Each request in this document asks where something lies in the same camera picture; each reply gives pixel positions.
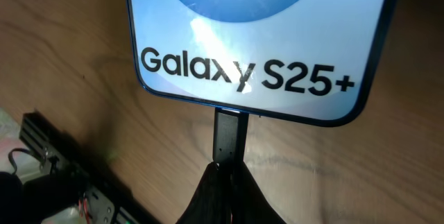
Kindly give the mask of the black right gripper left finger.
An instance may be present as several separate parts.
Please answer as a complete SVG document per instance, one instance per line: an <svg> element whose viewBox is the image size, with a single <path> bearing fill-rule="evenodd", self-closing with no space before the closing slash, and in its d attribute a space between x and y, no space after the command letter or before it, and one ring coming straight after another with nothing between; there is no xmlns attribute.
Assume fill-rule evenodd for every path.
<svg viewBox="0 0 444 224"><path fill-rule="evenodd" d="M227 184L219 165L207 165L186 210L177 224L228 224L231 209L228 202Z"/></svg>

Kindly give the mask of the blue Galaxy smartphone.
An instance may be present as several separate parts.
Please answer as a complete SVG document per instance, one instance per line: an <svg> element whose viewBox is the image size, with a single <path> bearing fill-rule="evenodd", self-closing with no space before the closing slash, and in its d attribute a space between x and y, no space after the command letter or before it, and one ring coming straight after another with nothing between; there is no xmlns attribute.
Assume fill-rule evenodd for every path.
<svg viewBox="0 0 444 224"><path fill-rule="evenodd" d="M363 111L396 0L126 0L149 93L323 127Z"/></svg>

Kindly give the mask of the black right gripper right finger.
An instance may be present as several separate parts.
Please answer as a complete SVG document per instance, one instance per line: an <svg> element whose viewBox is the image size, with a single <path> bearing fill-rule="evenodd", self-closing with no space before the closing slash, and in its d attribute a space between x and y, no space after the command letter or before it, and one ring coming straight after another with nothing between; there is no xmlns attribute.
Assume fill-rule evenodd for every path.
<svg viewBox="0 0 444 224"><path fill-rule="evenodd" d="M234 224L285 224L244 162L236 165L232 174L231 210Z"/></svg>

